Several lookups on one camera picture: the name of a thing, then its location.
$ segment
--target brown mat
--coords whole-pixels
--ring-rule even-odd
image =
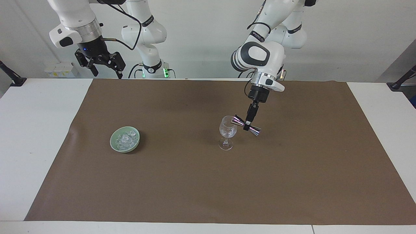
[[[259,137],[218,147],[245,82],[94,80],[27,221],[416,224],[416,204],[346,83],[284,82]],[[139,147],[113,151],[134,126]]]

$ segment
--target green light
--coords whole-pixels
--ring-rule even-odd
[[[169,71],[165,68],[163,69],[163,71],[165,72],[165,78],[168,78],[169,77]]]

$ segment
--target white wall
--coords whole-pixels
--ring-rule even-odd
[[[178,77],[236,77],[230,55],[245,41],[245,28],[262,2],[150,0],[153,15],[168,30],[167,41],[158,45],[162,58]],[[104,23],[104,36],[121,39],[121,27],[132,21],[105,5],[92,8]],[[372,82],[416,38],[413,0],[323,0],[306,10],[303,26],[309,40],[300,50],[286,51],[288,80]],[[57,49],[49,41],[48,33],[59,20],[46,0],[2,0],[0,22],[0,60],[21,75],[42,77],[47,62],[76,63],[77,46]],[[141,61],[120,44],[107,44],[110,52],[122,54],[125,75]],[[78,70],[92,77],[88,70]],[[106,67],[99,66],[99,71],[100,78],[115,77]]]

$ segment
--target wine glass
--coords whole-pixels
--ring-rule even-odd
[[[225,116],[220,124],[220,133],[223,136],[218,143],[222,150],[230,150],[233,147],[232,138],[237,133],[237,126],[231,123],[232,116]]]

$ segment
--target small bowl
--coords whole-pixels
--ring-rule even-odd
[[[129,132],[129,131],[135,131],[136,132],[136,134],[137,134],[137,136],[139,137],[139,140],[137,141],[137,143],[132,147],[132,148],[130,148],[130,149],[128,149],[128,150],[124,150],[124,151],[121,151],[121,150],[118,150],[115,146],[116,146],[116,140],[117,140],[117,138],[119,137],[119,135],[121,135],[121,134],[123,134],[123,133],[125,133],[125,132]],[[139,142],[140,142],[140,133],[139,133],[139,131],[136,129],[136,128],[134,128],[134,127],[122,127],[122,128],[119,128],[119,129],[117,129],[112,135],[111,135],[111,138],[110,138],[110,146],[111,146],[111,148],[112,149],[114,149],[115,151],[117,151],[117,152],[119,152],[119,153],[123,153],[123,154],[125,154],[125,153],[129,153],[129,152],[131,152],[131,151],[133,151],[138,145],[139,145]]]

